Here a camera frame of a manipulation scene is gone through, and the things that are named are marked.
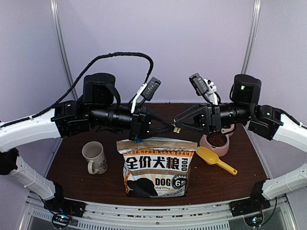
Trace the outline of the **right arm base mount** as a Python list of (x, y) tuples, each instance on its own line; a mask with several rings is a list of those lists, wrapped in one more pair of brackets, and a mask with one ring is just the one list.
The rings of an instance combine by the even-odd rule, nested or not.
[(246, 198), (229, 203), (233, 217), (243, 216), (248, 227), (258, 228), (265, 223), (263, 211), (271, 207), (265, 198)]

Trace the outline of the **yellow binder clip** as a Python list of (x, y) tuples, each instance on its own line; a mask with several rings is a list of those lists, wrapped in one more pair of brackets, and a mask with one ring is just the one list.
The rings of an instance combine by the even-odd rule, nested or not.
[(179, 128), (179, 127), (176, 126), (176, 120), (173, 121), (172, 126), (174, 127), (174, 128), (173, 128), (173, 132), (179, 134), (180, 131), (181, 131), (181, 128)]

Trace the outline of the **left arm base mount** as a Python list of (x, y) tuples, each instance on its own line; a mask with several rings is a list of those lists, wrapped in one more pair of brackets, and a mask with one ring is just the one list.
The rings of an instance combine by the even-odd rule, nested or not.
[(70, 224), (76, 224), (74, 217), (82, 218), (85, 212), (86, 204), (80, 201), (64, 199), (64, 202), (43, 200), (44, 208), (51, 214), (51, 223), (56, 229), (63, 229)]

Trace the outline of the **yellow plastic scoop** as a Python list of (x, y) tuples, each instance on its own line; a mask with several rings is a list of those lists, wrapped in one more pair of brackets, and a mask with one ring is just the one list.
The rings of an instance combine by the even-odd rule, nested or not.
[(208, 165), (217, 165), (232, 175), (237, 175), (237, 170), (227, 163), (220, 160), (219, 156), (206, 147), (197, 147), (197, 155), (202, 158)]

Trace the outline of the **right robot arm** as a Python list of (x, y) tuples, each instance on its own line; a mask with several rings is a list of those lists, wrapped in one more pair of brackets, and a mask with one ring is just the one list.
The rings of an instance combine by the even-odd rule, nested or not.
[(177, 115), (172, 124), (174, 131), (186, 129), (208, 135), (221, 132), (233, 124), (248, 125), (248, 129), (267, 139), (307, 150), (307, 127), (286, 111), (270, 105), (259, 105), (261, 80), (247, 74), (237, 74), (230, 91), (230, 103), (210, 102), (208, 93), (211, 81), (198, 73), (189, 77), (198, 96), (206, 103), (198, 104)]

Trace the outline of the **dog food bag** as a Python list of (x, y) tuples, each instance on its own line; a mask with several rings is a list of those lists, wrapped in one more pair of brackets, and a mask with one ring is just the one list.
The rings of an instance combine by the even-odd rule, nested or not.
[(123, 156), (126, 194), (137, 198), (184, 196), (196, 142), (173, 138), (149, 138), (140, 143), (117, 141)]

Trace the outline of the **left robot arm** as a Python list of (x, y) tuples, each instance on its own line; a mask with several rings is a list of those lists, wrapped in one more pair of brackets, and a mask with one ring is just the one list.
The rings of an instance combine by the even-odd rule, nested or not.
[(116, 78), (109, 73), (87, 75), (83, 95), (76, 101), (60, 102), (41, 115), (2, 122), (0, 125), (0, 173), (14, 176), (24, 187), (50, 201), (59, 213), (69, 209), (62, 187), (45, 179), (21, 157), (18, 147), (38, 140), (66, 138), (96, 126), (129, 131), (129, 139), (146, 139), (169, 131), (171, 124), (145, 107), (121, 105)]

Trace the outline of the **blue binder clip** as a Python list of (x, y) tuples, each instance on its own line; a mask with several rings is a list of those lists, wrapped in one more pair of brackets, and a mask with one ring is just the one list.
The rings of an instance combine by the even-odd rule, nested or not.
[(134, 143), (142, 143), (143, 139), (142, 138), (135, 138)]

